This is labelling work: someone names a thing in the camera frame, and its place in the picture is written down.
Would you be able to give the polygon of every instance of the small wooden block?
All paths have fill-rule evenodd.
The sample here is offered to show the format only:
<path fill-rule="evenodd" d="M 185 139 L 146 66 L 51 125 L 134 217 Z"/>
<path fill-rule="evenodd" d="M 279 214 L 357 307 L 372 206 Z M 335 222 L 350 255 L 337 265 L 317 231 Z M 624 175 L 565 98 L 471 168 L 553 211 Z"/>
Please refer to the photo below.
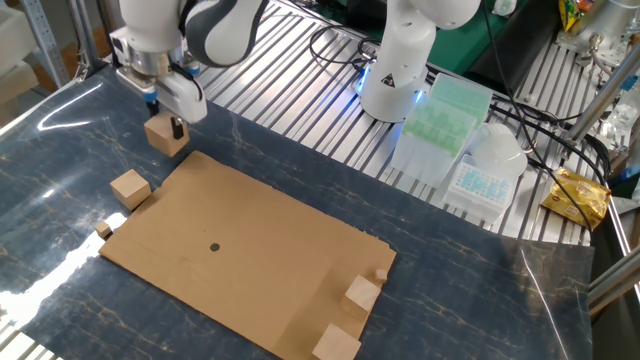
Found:
<path fill-rule="evenodd" d="M 106 222 L 100 221 L 100 224 L 96 225 L 96 232 L 101 238 L 106 239 L 111 234 L 111 228 Z"/>
<path fill-rule="evenodd" d="M 376 282 L 378 284 L 385 284 L 387 282 L 388 271 L 385 269 L 376 270 Z"/>
<path fill-rule="evenodd" d="M 149 144 L 154 148 L 162 151 L 168 157 L 174 157 L 189 142 L 189 130 L 186 121 L 182 123 L 184 135 L 176 140 L 173 138 L 173 129 L 171 127 L 171 117 L 174 114 L 163 111 L 152 117 L 144 124 L 144 132 L 147 134 Z"/>
<path fill-rule="evenodd" d="M 373 309 L 380 291 L 374 283 L 358 275 L 340 305 L 355 318 L 364 320 Z"/>
<path fill-rule="evenodd" d="M 319 360 L 353 360 L 360 350 L 360 345 L 358 339 L 329 324 L 312 354 Z"/>
<path fill-rule="evenodd" d="M 113 180 L 111 189 L 116 199 L 132 211 L 151 195 L 149 183 L 135 170 L 129 170 L 124 175 Z"/>

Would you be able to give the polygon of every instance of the cardboard box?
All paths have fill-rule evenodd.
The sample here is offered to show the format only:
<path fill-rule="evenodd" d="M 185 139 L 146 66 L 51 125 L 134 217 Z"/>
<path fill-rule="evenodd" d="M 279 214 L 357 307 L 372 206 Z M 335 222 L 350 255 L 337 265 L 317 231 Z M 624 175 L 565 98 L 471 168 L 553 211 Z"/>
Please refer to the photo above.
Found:
<path fill-rule="evenodd" d="M 387 243 L 194 152 L 100 254 L 284 359 L 311 357 L 358 275 L 389 270 Z"/>

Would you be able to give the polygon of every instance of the blue led light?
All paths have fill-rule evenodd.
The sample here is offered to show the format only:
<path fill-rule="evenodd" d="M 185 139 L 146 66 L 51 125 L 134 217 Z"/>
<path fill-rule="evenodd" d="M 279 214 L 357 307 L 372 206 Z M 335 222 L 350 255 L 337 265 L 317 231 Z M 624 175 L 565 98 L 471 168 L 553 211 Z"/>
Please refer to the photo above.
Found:
<path fill-rule="evenodd" d="M 364 86 L 364 82 L 367 79 L 368 73 L 369 67 L 367 66 L 366 68 L 364 68 L 364 75 L 362 75 L 362 80 L 360 80 L 360 83 L 358 83 L 358 86 L 356 87 L 356 92 L 360 93 L 362 91 L 362 87 Z"/>

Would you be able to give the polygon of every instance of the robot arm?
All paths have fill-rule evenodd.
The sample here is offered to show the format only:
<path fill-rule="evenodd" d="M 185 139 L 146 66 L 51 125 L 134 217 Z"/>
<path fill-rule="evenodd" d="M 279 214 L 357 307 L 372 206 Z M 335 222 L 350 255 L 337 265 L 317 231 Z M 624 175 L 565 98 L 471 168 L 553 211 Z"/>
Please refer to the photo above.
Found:
<path fill-rule="evenodd" d="M 202 88 L 193 79 L 199 71 L 198 62 L 228 67 L 244 60 L 253 49 L 267 3 L 120 0 L 126 26 L 110 34 L 115 55 L 123 65 L 117 75 L 147 103 L 159 101 L 178 117 L 198 122 L 207 114 Z M 190 51 L 184 57 L 181 19 L 185 20 L 184 37 Z"/>
<path fill-rule="evenodd" d="M 191 54 L 201 63 L 229 67 L 253 49 L 268 0 L 219 0 L 197 4 L 186 22 Z"/>
<path fill-rule="evenodd" d="M 375 119 L 402 122 L 420 98 L 436 26 L 467 23 L 481 0 L 388 0 L 378 58 L 359 88 L 362 108 Z"/>

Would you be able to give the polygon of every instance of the metal grating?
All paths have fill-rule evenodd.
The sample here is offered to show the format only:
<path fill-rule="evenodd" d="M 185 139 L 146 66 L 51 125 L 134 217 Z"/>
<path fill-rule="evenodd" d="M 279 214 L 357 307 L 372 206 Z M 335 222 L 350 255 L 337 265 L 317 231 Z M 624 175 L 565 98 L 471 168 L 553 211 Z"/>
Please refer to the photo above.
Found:
<path fill-rule="evenodd" d="M 199 81 L 207 98 L 489 231 L 520 239 L 589 245 L 584 228 L 538 206 L 547 176 L 531 167 L 518 181 L 513 204 L 493 225 L 444 204 L 445 189 L 433 189 L 390 167 L 402 125 L 375 120 L 362 111 L 355 94 L 359 74 L 351 65 L 313 59 L 308 50 L 310 37 L 324 26 L 325 22 L 288 3 L 272 1 L 251 56 L 231 68 L 204 69 Z M 359 56 L 358 36 L 353 31 L 330 30 L 314 43 L 314 49 L 329 59 L 348 61 Z M 599 69 L 594 72 L 591 67 L 577 65 L 576 56 L 550 42 L 531 67 L 518 98 L 558 117 L 583 111 L 595 96 L 598 83 L 606 78 Z M 506 103 L 495 104 L 512 111 Z M 517 121 L 490 111 L 487 122 L 506 124 L 526 147 Z M 537 131 L 529 132 L 547 164 L 557 168 L 555 144 L 549 144 Z M 597 161 L 588 146 L 582 148 Z M 595 179 L 577 156 L 563 166 Z"/>
<path fill-rule="evenodd" d="M 0 360 L 62 360 L 0 319 Z"/>

